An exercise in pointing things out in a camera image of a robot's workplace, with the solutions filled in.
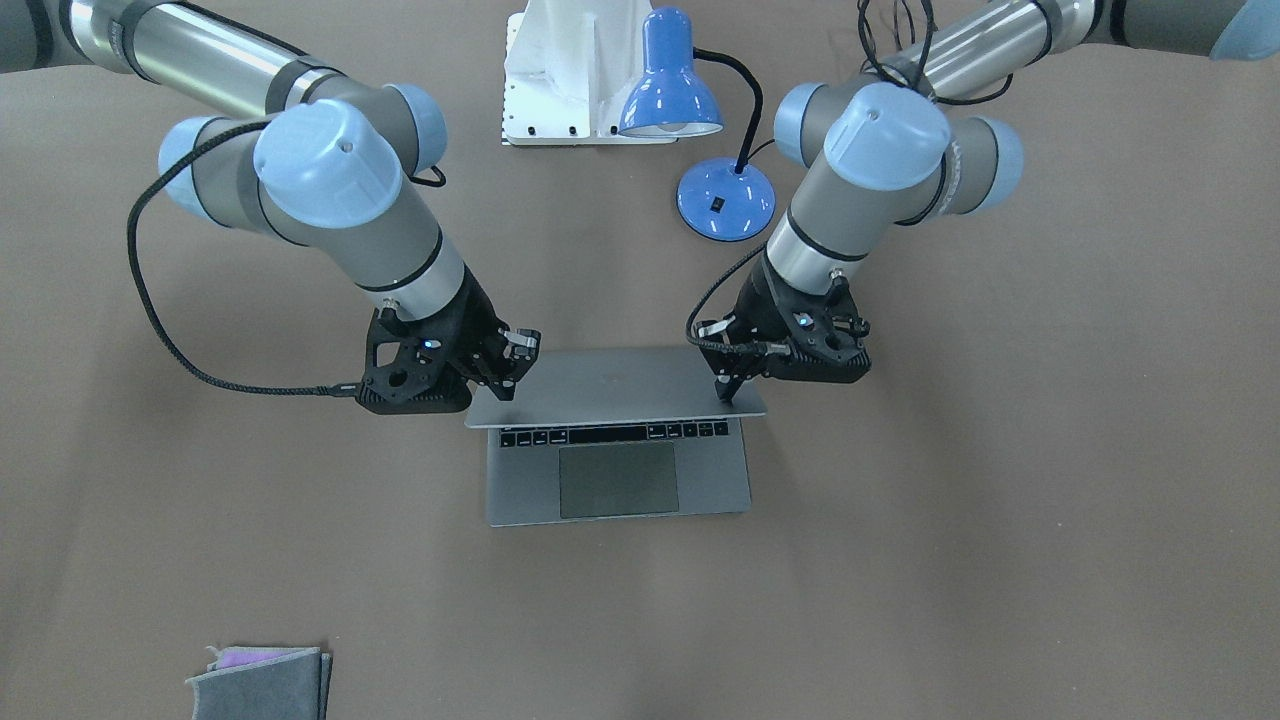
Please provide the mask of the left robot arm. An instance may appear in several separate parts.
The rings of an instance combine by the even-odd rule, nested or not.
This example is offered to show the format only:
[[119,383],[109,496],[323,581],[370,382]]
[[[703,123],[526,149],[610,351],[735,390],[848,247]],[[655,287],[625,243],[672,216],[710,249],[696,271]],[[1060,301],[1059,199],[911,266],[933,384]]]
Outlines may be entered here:
[[946,106],[1080,44],[1256,61],[1277,51],[1275,1],[989,1],[840,86],[800,85],[780,104],[774,141],[806,174],[751,274],[717,322],[687,341],[728,402],[748,380],[852,383],[870,369],[869,325],[850,282],[893,225],[1002,202],[1024,165],[1012,128]]

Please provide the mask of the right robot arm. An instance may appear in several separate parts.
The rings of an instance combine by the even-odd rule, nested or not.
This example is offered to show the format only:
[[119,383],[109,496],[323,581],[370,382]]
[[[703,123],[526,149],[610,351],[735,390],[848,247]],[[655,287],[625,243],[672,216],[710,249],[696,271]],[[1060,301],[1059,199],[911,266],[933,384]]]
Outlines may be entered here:
[[[247,395],[353,398],[376,414],[458,413],[474,386],[513,398],[540,336],[499,319],[419,193],[445,181],[428,178],[448,142],[429,94],[351,79],[189,1],[3,4],[4,72],[68,65],[136,76],[218,110],[168,132],[157,178],[125,222],[143,311],[192,375]],[[329,256],[374,307],[361,380],[247,386],[198,369],[164,328],[140,265],[140,218],[160,193],[216,225]]]

